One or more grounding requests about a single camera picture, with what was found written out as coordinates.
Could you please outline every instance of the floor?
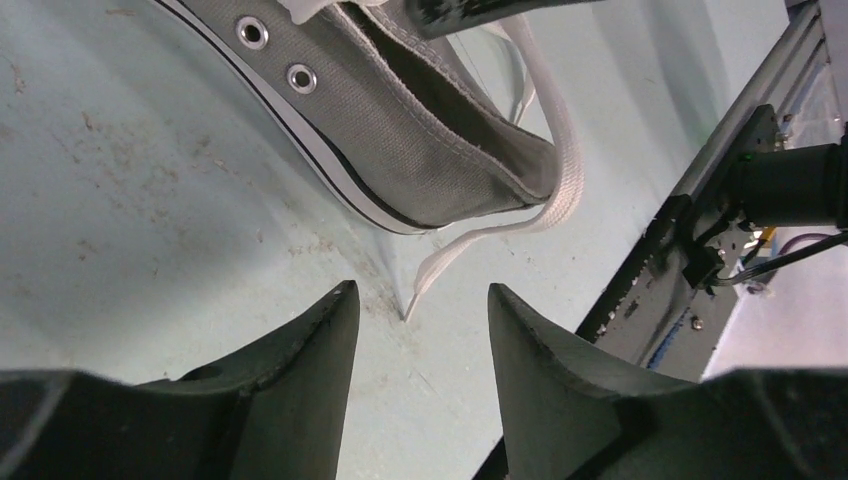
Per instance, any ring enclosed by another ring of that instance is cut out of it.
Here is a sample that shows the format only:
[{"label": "floor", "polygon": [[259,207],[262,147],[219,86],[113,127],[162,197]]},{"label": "floor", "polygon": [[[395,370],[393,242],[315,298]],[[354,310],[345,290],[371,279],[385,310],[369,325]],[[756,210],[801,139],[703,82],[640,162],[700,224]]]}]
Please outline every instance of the floor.
[{"label": "floor", "polygon": [[[0,365],[176,378],[343,279],[363,318],[346,479],[470,478],[501,434],[485,293],[574,329],[787,24],[782,0],[609,0],[530,14],[586,152],[553,231],[475,245],[398,318],[423,237],[360,223],[192,34],[145,0],[0,3]],[[506,47],[455,39],[495,102]],[[548,136],[538,107],[528,129]]]}]

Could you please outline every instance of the wire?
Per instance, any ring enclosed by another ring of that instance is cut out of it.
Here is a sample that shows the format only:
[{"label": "wire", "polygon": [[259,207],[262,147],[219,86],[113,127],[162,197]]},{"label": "wire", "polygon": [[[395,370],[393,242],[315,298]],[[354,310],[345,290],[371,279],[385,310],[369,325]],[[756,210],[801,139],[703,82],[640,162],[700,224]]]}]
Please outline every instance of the wire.
[{"label": "wire", "polygon": [[791,252],[792,247],[794,247],[795,245],[798,245],[801,242],[806,242],[808,240],[821,241],[821,240],[824,240],[828,237],[830,237],[830,235],[828,235],[826,233],[803,233],[801,235],[798,235],[797,237],[792,237],[788,242],[786,242],[786,245],[784,245],[783,247],[780,248],[779,255],[785,255],[785,254]]},{"label": "wire", "polygon": [[848,242],[848,232],[839,233],[836,235],[830,235],[824,240],[814,243],[808,247],[804,247],[801,250],[787,253],[786,255],[781,255],[777,258],[769,260],[767,262],[763,262],[755,267],[751,267],[742,273],[736,274],[730,278],[720,278],[718,276],[711,278],[707,281],[710,286],[714,287],[728,287],[732,285],[738,285],[742,282],[748,281],[752,278],[759,277],[760,275],[764,275],[769,272],[773,272],[779,268],[785,267],[791,263],[795,263],[806,258],[812,257],[817,253],[821,253],[825,250],[829,250],[837,245],[842,245],[843,243]]},{"label": "wire", "polygon": [[749,263],[751,263],[751,260],[757,258],[757,255],[760,254],[760,250],[762,250],[763,247],[765,247],[766,244],[769,242],[769,240],[771,240],[772,237],[774,237],[775,230],[776,230],[776,228],[774,228],[774,227],[768,227],[765,230],[763,230],[763,233],[760,235],[760,238],[757,240],[757,244],[754,246],[754,248],[750,252],[748,252],[747,255],[745,255],[744,258],[742,258],[741,263],[742,263],[743,267],[748,265]]}]

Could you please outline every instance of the gray sneaker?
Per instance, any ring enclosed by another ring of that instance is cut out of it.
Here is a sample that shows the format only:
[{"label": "gray sneaker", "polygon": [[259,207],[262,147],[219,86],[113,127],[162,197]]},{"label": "gray sneaker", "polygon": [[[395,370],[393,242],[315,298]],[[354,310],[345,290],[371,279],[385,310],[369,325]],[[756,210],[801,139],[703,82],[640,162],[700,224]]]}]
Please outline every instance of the gray sneaker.
[{"label": "gray sneaker", "polygon": [[221,54],[330,191],[379,227],[422,233],[554,192],[554,147],[505,120],[446,39],[414,33],[400,0],[318,0],[299,25],[276,0],[154,1]]}]

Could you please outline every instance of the metal eyelet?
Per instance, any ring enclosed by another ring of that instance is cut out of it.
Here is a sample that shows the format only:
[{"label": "metal eyelet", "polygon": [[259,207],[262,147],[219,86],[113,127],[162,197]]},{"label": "metal eyelet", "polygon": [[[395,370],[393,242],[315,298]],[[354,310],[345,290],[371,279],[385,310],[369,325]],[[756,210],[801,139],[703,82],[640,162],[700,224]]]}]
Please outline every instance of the metal eyelet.
[{"label": "metal eyelet", "polygon": [[286,78],[289,81],[289,86],[295,92],[304,95],[314,92],[315,87],[318,86],[318,77],[315,75],[315,72],[301,63],[295,63],[289,67]]},{"label": "metal eyelet", "polygon": [[236,36],[251,50],[262,50],[268,45],[268,29],[256,17],[242,17],[236,23]]}]

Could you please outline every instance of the white rubber sole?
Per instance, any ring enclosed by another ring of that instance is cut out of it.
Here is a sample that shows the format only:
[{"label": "white rubber sole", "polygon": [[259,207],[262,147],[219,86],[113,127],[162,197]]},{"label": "white rubber sole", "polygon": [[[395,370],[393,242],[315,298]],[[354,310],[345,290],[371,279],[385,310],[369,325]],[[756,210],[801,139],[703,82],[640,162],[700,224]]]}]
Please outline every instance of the white rubber sole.
[{"label": "white rubber sole", "polygon": [[285,99],[244,62],[223,40],[178,0],[153,0],[171,17],[203,38],[226,61],[236,76],[261,100],[265,110],[306,159],[318,178],[348,209],[369,223],[400,235],[419,235],[428,231],[411,225],[378,205],[362,190],[340,158],[321,135]]}]

